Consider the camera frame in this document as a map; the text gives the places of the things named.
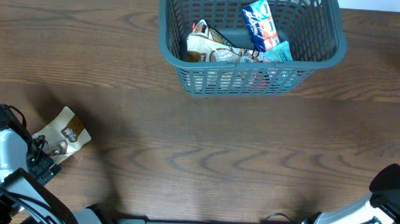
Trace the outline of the beige brown snack bag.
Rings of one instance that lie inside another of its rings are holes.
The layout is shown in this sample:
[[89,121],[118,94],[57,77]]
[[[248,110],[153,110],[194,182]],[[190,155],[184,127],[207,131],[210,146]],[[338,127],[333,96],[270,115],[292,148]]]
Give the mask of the beige brown snack bag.
[[197,24],[194,24],[189,36],[202,36],[209,39],[210,35],[208,31],[208,24],[206,23],[206,21],[201,19]]

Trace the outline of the torn beige snack bag piece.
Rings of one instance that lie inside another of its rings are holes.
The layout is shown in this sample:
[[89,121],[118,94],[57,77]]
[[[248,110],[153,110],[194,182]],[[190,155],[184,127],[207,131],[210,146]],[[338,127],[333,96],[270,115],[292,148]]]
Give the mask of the torn beige snack bag piece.
[[50,124],[36,132],[33,138],[45,140],[42,150],[56,164],[78,152],[92,139],[82,121],[68,106],[64,106],[61,113]]

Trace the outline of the orange cracker sleeve package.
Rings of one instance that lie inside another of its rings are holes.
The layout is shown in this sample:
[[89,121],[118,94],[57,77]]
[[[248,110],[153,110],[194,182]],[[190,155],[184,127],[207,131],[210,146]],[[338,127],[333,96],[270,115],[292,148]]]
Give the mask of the orange cracker sleeve package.
[[[234,47],[230,41],[228,41],[224,36],[222,36],[220,33],[218,33],[214,28],[211,28],[208,26],[208,31],[209,31],[209,35],[210,35],[210,40],[214,40],[215,42],[224,44],[224,45],[228,45],[230,47]],[[241,83],[243,83],[244,80],[247,79],[248,83],[248,87],[249,88],[253,88],[258,82],[260,76],[254,72],[250,77],[246,77],[246,73],[245,72],[239,72],[237,73],[236,76],[233,76],[232,79],[230,80],[229,86],[226,88],[229,88],[230,86],[235,88],[235,87],[239,87],[241,85]],[[194,79],[192,81],[190,81],[190,76],[186,75],[186,82],[188,86],[191,86],[191,84],[194,84]]]

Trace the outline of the grey plastic basket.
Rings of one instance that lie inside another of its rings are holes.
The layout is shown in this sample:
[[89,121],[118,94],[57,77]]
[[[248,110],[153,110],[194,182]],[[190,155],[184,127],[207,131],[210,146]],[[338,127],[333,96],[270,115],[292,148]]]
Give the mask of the grey plastic basket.
[[271,63],[190,62],[186,40],[201,19],[231,45],[252,49],[242,9],[259,0],[159,0],[160,51],[194,97],[282,95],[347,51],[338,0],[267,0],[292,60]]

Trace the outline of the multicolour tissue pack strip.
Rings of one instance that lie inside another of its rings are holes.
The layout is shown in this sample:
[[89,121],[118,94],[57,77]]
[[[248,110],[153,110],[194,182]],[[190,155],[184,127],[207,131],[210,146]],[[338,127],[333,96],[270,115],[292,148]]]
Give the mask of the multicolour tissue pack strip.
[[267,0],[259,0],[242,8],[242,17],[255,50],[270,51],[280,43]]

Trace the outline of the long beige snack bag strip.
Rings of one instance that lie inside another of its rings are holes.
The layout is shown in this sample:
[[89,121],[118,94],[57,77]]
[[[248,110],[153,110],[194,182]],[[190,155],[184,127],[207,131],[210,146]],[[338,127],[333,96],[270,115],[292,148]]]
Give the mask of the long beige snack bag strip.
[[[187,50],[190,62],[227,62],[227,63],[257,63],[268,62],[264,52],[254,49],[241,49],[230,47],[202,36],[189,36],[187,39]],[[204,75],[201,71],[194,74],[194,85],[196,90],[201,90],[205,81],[207,86],[219,85],[219,88],[229,86],[232,73],[221,73],[208,71]]]

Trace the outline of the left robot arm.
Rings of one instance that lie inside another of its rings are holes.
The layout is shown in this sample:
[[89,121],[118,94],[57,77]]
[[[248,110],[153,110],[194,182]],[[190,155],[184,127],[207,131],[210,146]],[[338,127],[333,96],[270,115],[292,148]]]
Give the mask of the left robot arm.
[[29,217],[22,224],[116,224],[99,206],[71,212],[45,187],[90,139],[69,107],[30,134],[22,112],[0,104],[0,224],[23,210]]

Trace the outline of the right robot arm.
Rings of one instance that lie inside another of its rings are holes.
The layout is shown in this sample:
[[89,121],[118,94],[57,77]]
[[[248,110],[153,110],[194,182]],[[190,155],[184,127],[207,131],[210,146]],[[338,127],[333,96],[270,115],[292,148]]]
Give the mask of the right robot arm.
[[369,186],[369,194],[335,212],[317,212],[298,224],[400,224],[400,166],[390,164]]

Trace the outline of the teal snack bar wrapper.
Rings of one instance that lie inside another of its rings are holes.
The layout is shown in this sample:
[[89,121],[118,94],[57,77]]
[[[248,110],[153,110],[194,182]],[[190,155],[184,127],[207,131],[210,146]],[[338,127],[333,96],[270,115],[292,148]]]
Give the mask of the teal snack bar wrapper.
[[[270,63],[270,62],[287,62],[293,61],[290,45],[288,41],[283,41],[282,43],[278,44],[276,47],[273,47],[271,50],[266,51],[264,53],[263,62]],[[277,78],[277,83],[282,84],[282,82],[289,76],[288,71],[281,71],[277,73],[276,71],[269,71],[267,73],[268,78]]]

